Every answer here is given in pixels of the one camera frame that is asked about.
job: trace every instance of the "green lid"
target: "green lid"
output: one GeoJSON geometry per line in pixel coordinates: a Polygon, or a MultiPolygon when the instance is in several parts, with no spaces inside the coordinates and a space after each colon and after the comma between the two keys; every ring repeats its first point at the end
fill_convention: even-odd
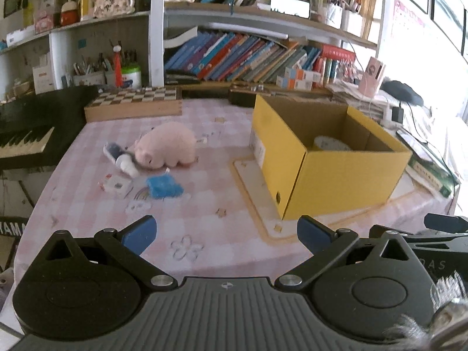
{"type": "Polygon", "coordinates": [[[133,74],[134,72],[141,72],[139,65],[131,64],[130,66],[122,67],[122,74],[133,74]]]}

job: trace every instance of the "red tassel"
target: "red tassel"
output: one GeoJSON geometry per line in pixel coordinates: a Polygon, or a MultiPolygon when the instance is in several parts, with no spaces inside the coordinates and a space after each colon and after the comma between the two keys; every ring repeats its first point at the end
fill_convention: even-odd
{"type": "Polygon", "coordinates": [[[114,71],[116,74],[116,87],[122,87],[122,67],[120,65],[120,46],[114,46],[114,71]]]}

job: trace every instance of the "piano keyboard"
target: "piano keyboard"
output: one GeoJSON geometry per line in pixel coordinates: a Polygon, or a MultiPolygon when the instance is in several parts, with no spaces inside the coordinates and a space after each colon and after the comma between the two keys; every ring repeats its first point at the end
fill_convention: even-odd
{"type": "Polygon", "coordinates": [[[0,159],[42,153],[53,130],[54,127],[43,126],[0,134],[0,159]]]}

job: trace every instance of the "black piano lid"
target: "black piano lid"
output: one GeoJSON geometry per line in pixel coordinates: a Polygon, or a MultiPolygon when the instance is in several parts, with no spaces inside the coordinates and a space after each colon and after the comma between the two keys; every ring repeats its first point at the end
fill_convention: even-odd
{"type": "Polygon", "coordinates": [[[0,134],[55,127],[39,154],[0,159],[0,170],[57,165],[86,124],[84,107],[98,96],[96,86],[79,86],[25,96],[0,106],[0,134]]]}

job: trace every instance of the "metal screw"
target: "metal screw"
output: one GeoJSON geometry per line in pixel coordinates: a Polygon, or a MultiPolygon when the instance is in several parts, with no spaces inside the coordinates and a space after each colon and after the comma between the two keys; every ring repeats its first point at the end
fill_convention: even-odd
{"type": "Polygon", "coordinates": [[[279,282],[284,286],[297,286],[302,283],[302,279],[294,274],[285,274],[279,278],[279,282]]]}
{"type": "Polygon", "coordinates": [[[150,282],[154,286],[169,286],[174,282],[174,279],[171,276],[160,274],[160,275],[151,277],[150,282]]]}

